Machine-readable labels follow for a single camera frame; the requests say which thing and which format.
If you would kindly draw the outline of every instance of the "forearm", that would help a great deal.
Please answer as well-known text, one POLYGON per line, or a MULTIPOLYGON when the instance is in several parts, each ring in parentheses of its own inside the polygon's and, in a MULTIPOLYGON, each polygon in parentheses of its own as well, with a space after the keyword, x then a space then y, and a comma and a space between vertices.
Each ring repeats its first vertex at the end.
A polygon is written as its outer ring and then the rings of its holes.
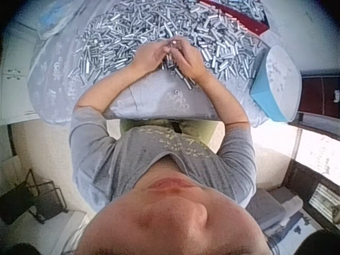
POLYGON ((74 110, 91 106, 102 113, 124 89, 142 76, 142 72, 132 65, 120 69, 90 87, 77 101, 74 110))
POLYGON ((249 120, 236 98, 209 72, 197 81, 210 101, 220 120, 229 127, 249 128, 249 120))

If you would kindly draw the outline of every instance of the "man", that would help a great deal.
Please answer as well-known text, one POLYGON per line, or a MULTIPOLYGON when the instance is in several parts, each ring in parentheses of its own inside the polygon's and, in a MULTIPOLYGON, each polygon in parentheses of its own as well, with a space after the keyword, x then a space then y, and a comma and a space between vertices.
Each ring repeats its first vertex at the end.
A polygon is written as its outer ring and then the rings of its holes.
POLYGON ((92 86, 77 102, 70 146, 74 179, 100 211, 77 254, 270 254, 244 210, 256 190, 250 124, 237 100, 205 69, 182 37, 141 46, 126 68, 92 86), (171 54, 213 103, 225 124, 217 154, 173 129, 134 127, 119 140, 102 112, 128 86, 171 54))

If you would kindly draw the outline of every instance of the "sleeve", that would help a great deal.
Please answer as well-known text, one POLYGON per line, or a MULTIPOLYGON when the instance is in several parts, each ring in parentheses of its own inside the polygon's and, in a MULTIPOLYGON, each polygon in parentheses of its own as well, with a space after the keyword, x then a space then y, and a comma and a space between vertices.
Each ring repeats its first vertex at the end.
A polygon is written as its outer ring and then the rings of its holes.
POLYGON ((234 128, 226 131, 217 152, 229 169, 228 183, 236 202, 246 207, 256 192, 256 165, 251 131, 234 128))
POLYGON ((73 180, 86 202, 99 211, 112 197, 110 171, 116 144, 101 113, 92 107, 77 109, 72 115, 69 144, 73 180))

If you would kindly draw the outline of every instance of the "pile of metal parts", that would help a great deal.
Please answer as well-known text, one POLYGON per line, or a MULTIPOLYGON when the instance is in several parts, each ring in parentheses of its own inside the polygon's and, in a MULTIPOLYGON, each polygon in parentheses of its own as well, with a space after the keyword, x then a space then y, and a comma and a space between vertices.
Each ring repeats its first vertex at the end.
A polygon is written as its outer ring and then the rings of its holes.
POLYGON ((213 0, 216 3, 221 3, 234 9, 248 17, 257 20, 265 20, 264 6, 259 0, 213 0))
MULTIPOLYGON (((123 0, 110 12, 95 17, 79 38, 84 46, 79 66, 70 75, 86 82, 96 82, 128 65, 137 48, 148 41, 167 40, 174 35, 186 37, 198 47, 220 81, 232 77, 247 81, 254 78, 254 59, 262 42, 229 14, 195 0, 123 0)), ((161 68, 178 75, 189 89, 194 82, 186 79, 170 56, 161 68)))

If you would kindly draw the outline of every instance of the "window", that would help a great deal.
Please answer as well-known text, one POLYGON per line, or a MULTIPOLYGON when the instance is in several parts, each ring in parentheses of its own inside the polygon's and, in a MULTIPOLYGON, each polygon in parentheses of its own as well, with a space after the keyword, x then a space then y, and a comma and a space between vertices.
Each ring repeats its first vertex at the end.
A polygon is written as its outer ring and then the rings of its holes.
POLYGON ((340 197, 322 184, 316 188, 309 204, 340 230, 340 197))
POLYGON ((340 185, 340 141, 303 130, 296 161, 340 185))

